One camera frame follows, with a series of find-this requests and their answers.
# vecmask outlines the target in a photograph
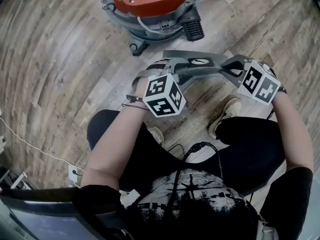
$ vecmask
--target cable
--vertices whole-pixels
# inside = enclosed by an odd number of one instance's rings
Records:
[[[141,107],[141,106],[128,105],[128,104],[124,104],[124,103],[122,103],[122,104],[121,104],[121,106],[122,106],[122,107],[132,107],[132,108],[137,108],[137,109],[141,109],[141,110],[147,110],[147,111],[149,111],[149,109],[148,109],[148,108]]]
[[[273,116],[273,114],[274,114],[274,112],[275,112],[275,109],[274,108],[272,108],[272,110],[271,110],[271,112],[270,112],[270,114],[267,116],[267,120],[269,120],[272,116]]]
[[[168,220],[168,217],[169,215],[171,214],[170,211],[172,211],[172,206],[174,204],[174,201],[175,201],[175,197],[176,197],[176,193],[177,193],[177,187],[178,187],[178,180],[179,180],[179,176],[180,176],[180,173],[183,169],[183,164],[186,162],[187,158],[192,154],[192,153],[196,153],[198,152],[199,150],[201,150],[203,147],[205,146],[208,146],[208,147],[211,147],[215,153],[218,155],[218,160],[219,160],[219,168],[220,168],[220,175],[221,175],[221,179],[222,178],[222,166],[221,166],[221,161],[220,161],[220,154],[219,154],[219,151],[218,149],[212,145],[210,142],[205,142],[205,141],[202,141],[202,142],[199,142],[199,143],[196,143],[194,145],[192,145],[192,147],[188,150],[187,153],[185,153],[184,151],[184,147],[181,145],[181,144],[176,144],[175,146],[173,146],[171,149],[168,150],[171,151],[172,149],[174,149],[176,146],[181,146],[182,147],[182,150],[183,150],[183,160],[182,160],[182,164],[181,164],[181,167],[176,171],[176,174],[175,174],[175,179],[174,179],[174,183],[173,183],[173,189],[172,189],[172,192],[171,192],[171,196],[169,198],[169,201],[166,205],[166,208],[165,208],[165,211],[164,211],[164,215],[162,217],[162,222],[163,223],[169,223],[170,221]]]
[[[174,34],[174,33],[178,32],[179,30],[182,29],[182,26],[180,26],[180,27],[178,27],[177,29],[175,29],[175,30],[172,31],[172,32],[167,32],[167,33],[165,33],[165,32],[160,32],[160,31],[157,31],[157,30],[152,30],[152,29],[150,29],[147,25],[145,25],[145,24],[142,22],[142,20],[141,20],[140,17],[137,17],[137,19],[138,19],[138,22],[139,22],[139,24],[141,25],[141,27],[143,27],[146,31],[148,31],[148,32],[150,32],[150,33],[155,33],[155,34],[160,34],[160,35],[171,35],[171,34]]]
[[[72,170],[72,173],[73,173],[74,175],[83,176],[83,174],[78,174],[78,173],[76,172],[76,170]]]
[[[73,184],[75,185],[75,186],[77,186],[79,189],[81,188],[79,185],[77,185],[74,181],[72,181],[73,182]]]
[[[23,141],[24,143],[26,143],[26,144],[29,145],[30,147],[34,148],[35,150],[40,151],[41,153],[43,153],[43,154],[45,154],[45,155],[47,155],[47,156],[50,156],[50,157],[52,157],[52,158],[54,158],[54,159],[63,161],[63,162],[65,162],[65,163],[67,163],[68,165],[71,165],[71,166],[73,166],[73,167],[75,167],[75,168],[78,168],[78,169],[82,170],[83,172],[85,171],[85,170],[82,169],[81,167],[75,166],[74,164],[68,162],[67,160],[64,160],[64,159],[62,159],[62,158],[55,157],[54,155],[49,154],[49,153],[46,153],[46,152],[43,152],[41,149],[39,149],[39,148],[31,145],[29,142],[27,142],[27,141],[24,140],[23,138],[20,138],[20,136],[19,136],[18,134],[16,134],[16,133],[14,132],[14,130],[12,130],[12,129],[9,127],[9,125],[7,125],[6,122],[5,122],[1,117],[0,117],[0,120],[1,120],[1,121],[4,123],[4,125],[13,133],[13,135],[15,135],[16,137],[18,137],[21,141]]]
[[[174,145],[172,148],[170,148],[169,150],[167,150],[168,152],[170,152],[171,150],[173,150],[175,147],[180,146],[182,148],[182,152],[183,152],[183,158],[185,158],[186,154],[185,154],[185,149],[184,146],[182,146],[181,144],[176,144]]]
[[[252,201],[252,197],[254,196],[254,193],[251,194],[251,197],[250,197],[250,201],[249,203],[251,204],[251,201]]]

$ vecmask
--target beige sneaker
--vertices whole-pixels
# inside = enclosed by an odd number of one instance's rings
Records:
[[[234,118],[240,114],[241,111],[241,99],[234,97],[230,99],[227,104],[225,104],[221,115],[209,126],[208,133],[209,135],[216,139],[216,129],[218,125],[221,123],[221,120],[227,118]]]
[[[163,147],[165,142],[165,137],[161,132],[161,130],[158,127],[151,127],[151,128],[148,128],[148,131],[152,134],[156,142],[158,142]]]

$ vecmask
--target electrical outlet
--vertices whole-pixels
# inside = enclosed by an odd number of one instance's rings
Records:
[[[78,182],[78,175],[76,175],[78,173],[78,168],[72,166],[69,164],[69,179],[71,181],[73,181],[74,183]]]

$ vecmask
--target screen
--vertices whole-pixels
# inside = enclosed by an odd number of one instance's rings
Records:
[[[96,240],[75,217],[38,215],[11,209],[16,218],[40,240]]]

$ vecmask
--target black t-shirt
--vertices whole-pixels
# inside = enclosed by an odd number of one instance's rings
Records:
[[[135,239],[256,239],[259,215],[235,190],[204,171],[181,171],[171,211],[166,211],[176,173],[156,179],[148,194],[125,213],[127,229]],[[313,174],[292,169],[270,186],[260,215],[282,239],[297,239],[305,221]],[[78,200],[88,204],[120,204],[118,191],[101,185],[81,188]]]

